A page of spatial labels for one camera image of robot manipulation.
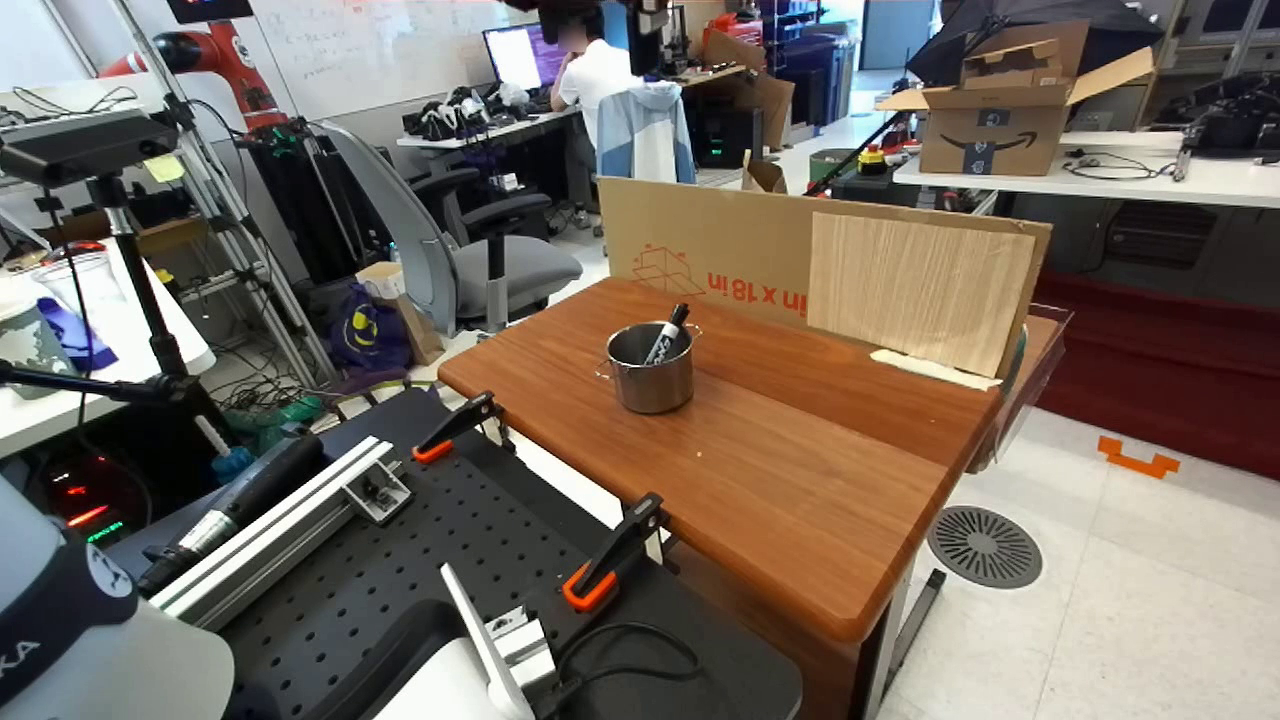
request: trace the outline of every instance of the red carpet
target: red carpet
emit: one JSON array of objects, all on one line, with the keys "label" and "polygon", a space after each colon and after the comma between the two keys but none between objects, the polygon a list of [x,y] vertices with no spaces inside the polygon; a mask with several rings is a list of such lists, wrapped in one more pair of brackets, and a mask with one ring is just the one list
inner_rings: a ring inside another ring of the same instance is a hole
[{"label": "red carpet", "polygon": [[1280,312],[1044,276],[1071,309],[1041,407],[1280,480]]}]

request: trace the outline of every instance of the plywood panel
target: plywood panel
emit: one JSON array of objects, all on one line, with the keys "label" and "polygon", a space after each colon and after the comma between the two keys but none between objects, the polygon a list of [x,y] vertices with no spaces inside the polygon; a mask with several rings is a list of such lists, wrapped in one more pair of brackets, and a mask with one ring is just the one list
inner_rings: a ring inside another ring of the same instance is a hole
[{"label": "plywood panel", "polygon": [[813,217],[810,323],[975,376],[1000,376],[1044,231]]}]

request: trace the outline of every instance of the floor drain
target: floor drain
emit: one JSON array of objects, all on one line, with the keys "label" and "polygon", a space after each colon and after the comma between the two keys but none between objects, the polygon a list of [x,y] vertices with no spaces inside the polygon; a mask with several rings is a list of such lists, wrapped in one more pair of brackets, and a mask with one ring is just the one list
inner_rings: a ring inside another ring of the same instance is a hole
[{"label": "floor drain", "polygon": [[928,532],[928,550],[955,576],[983,587],[1025,587],[1044,570],[1038,539],[988,509],[945,509]]}]

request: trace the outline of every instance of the person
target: person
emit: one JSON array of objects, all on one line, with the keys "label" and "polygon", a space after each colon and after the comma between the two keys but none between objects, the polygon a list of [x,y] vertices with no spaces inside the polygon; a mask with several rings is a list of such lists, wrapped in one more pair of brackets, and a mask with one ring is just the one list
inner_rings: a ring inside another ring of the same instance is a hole
[{"label": "person", "polygon": [[562,81],[551,90],[551,109],[581,109],[581,122],[572,122],[564,138],[564,179],[570,179],[570,206],[576,210],[576,220],[600,231],[597,220],[597,112],[600,100],[626,90],[635,90],[640,78],[632,78],[632,56],[626,47],[614,47],[603,42],[603,13],[600,4],[588,4],[570,15],[570,53]]}]

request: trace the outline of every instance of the clamp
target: clamp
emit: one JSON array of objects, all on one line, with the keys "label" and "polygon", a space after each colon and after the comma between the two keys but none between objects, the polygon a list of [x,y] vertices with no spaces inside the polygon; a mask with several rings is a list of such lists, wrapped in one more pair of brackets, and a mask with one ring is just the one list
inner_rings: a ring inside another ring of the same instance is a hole
[{"label": "clamp", "polygon": [[621,593],[621,558],[627,553],[632,539],[650,539],[662,532],[662,498],[640,498],[640,504],[627,509],[627,515],[614,530],[608,543],[581,565],[564,586],[562,586],[562,602],[576,612],[600,612],[603,603],[615,602]]},{"label": "clamp", "polygon": [[421,446],[408,449],[414,465],[428,468],[440,465],[454,454],[454,437],[500,419],[500,446],[507,446],[506,407],[494,399],[494,391],[473,395],[465,407],[445,415]]}]

